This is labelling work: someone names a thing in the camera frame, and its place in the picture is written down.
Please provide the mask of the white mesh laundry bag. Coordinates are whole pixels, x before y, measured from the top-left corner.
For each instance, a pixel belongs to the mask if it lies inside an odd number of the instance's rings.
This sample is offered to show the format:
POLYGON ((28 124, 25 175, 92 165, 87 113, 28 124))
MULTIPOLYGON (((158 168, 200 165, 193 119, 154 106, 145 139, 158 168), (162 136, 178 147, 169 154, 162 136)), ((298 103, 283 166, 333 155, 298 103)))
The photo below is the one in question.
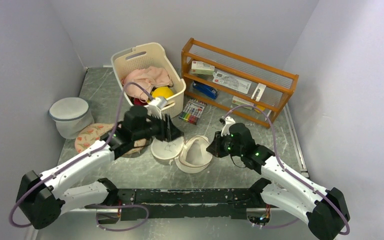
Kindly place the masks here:
POLYGON ((175 164, 187 174, 196 174, 208 167, 213 155, 207 152, 209 139, 195 135, 188 140, 179 137, 171 142, 155 139, 150 145, 153 157, 164 165, 175 164))

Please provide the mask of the yellow bra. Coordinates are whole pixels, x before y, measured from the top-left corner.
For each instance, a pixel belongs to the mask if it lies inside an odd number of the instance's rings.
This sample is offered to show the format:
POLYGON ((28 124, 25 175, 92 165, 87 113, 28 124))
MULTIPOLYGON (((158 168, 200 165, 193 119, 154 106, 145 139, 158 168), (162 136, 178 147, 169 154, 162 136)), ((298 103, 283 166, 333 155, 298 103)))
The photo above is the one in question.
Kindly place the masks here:
POLYGON ((174 96, 174 92, 171 90, 170 87, 168 86, 161 86, 161 87, 157 87, 155 88, 152 92, 151 92, 151 96, 153 98, 157 98, 157 97, 163 97, 165 98, 166 100, 168 100, 169 98, 171 98, 172 96, 174 96))

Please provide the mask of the pink bra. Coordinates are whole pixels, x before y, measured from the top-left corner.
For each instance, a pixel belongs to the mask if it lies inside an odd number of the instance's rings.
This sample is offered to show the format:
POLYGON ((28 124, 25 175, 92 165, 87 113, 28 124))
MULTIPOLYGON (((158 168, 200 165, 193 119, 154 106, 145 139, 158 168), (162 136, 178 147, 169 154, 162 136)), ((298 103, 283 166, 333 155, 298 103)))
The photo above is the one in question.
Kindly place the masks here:
MULTIPOLYGON (((150 66, 148 68, 135 69, 128 75, 137 75, 135 83, 140 85, 148 94, 154 88, 173 86, 170 75, 162 67, 150 66)), ((144 102, 149 100, 149 96, 135 84, 130 84, 124 91, 129 97, 138 98, 144 102)))

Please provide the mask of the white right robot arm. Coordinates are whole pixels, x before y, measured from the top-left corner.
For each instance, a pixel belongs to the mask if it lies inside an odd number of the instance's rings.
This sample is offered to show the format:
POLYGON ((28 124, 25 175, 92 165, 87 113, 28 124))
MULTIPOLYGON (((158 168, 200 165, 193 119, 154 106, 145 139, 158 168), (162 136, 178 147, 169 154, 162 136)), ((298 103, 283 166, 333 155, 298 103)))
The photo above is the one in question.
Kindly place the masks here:
POLYGON ((344 194, 298 174, 276 153, 257 144, 242 123, 226 124, 206 148, 214 157, 240 157, 245 167, 264 177, 267 185, 250 193, 255 207, 274 205, 306 223, 319 240, 333 240, 349 230, 350 214, 344 194))

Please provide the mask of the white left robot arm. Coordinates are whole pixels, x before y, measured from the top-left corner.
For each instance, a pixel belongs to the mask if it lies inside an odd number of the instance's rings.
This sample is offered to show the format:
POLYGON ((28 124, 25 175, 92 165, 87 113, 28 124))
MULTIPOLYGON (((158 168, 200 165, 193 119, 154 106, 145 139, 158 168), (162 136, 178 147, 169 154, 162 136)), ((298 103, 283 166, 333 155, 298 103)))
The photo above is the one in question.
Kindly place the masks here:
POLYGON ((133 106, 123 120, 75 157, 40 174, 33 170, 20 182, 15 208, 29 220, 27 226, 40 230, 62 214, 89 205, 112 208, 121 203, 118 188, 107 178, 86 187, 73 184, 102 164, 115 161, 136 148, 139 140, 155 138, 171 142, 184 133, 168 114, 149 115, 144 106, 133 106))

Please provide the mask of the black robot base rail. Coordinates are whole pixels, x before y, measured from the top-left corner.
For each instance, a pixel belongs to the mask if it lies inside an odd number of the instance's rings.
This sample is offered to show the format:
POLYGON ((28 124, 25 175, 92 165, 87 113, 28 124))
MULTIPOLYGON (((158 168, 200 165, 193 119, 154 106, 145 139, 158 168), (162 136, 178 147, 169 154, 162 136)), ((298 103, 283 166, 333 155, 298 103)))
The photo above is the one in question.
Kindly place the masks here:
POLYGON ((121 221, 228 217, 245 220, 251 211, 268 206, 258 188, 120 188, 110 191, 97 206, 125 206, 121 221))

